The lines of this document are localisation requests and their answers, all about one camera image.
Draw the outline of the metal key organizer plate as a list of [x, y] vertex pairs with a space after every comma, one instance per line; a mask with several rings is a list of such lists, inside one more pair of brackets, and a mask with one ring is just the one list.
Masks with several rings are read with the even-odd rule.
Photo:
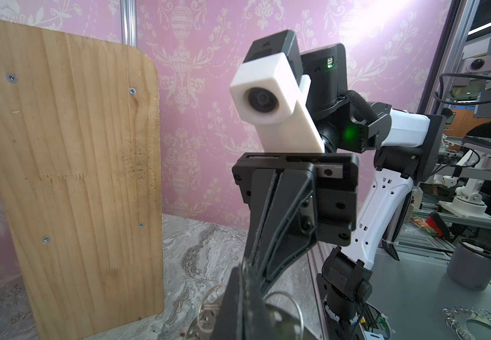
[[302, 307], [288, 292], [276, 290], [265, 297], [251, 289], [210, 288], [201, 300], [182, 339], [314, 339], [306, 328]]

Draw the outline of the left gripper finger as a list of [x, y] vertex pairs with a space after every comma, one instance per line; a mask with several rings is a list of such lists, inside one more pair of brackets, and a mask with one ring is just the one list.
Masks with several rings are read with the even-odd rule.
[[212, 339], [276, 339], [254, 270], [242, 263], [231, 271]]

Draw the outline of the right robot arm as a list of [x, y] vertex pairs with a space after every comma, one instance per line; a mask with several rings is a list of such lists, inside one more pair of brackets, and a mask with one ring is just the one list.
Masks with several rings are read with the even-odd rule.
[[250, 229], [213, 337], [276, 339], [268, 292], [320, 242], [333, 246], [317, 276], [331, 337], [358, 337], [377, 247], [430, 176], [444, 118], [364, 100], [347, 86], [342, 44], [303, 54], [292, 31], [254, 41], [230, 92], [263, 152], [232, 169]]

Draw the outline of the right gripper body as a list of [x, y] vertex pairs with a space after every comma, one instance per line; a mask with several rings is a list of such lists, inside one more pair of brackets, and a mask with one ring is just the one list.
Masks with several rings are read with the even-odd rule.
[[332, 245], [348, 246], [357, 222], [358, 158], [353, 154], [317, 153], [245, 153], [233, 166], [244, 203], [249, 206], [251, 181], [257, 169], [300, 169], [303, 164], [315, 168], [314, 206], [305, 202], [304, 217], [315, 214], [316, 239]]

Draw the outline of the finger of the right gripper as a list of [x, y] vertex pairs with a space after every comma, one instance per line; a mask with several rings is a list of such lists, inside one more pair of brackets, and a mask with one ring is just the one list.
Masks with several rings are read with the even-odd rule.
[[244, 259], [248, 260], [256, 272], [261, 271], [259, 269], [262, 254], [261, 242], [277, 181], [278, 174], [275, 169], [257, 169], [252, 175], [249, 201], [251, 218]]
[[302, 217], [300, 208], [305, 202], [309, 209], [314, 206], [315, 168], [306, 163], [300, 169], [284, 169], [277, 174], [261, 242], [261, 293], [267, 293], [285, 269], [314, 243], [315, 214], [309, 211]]

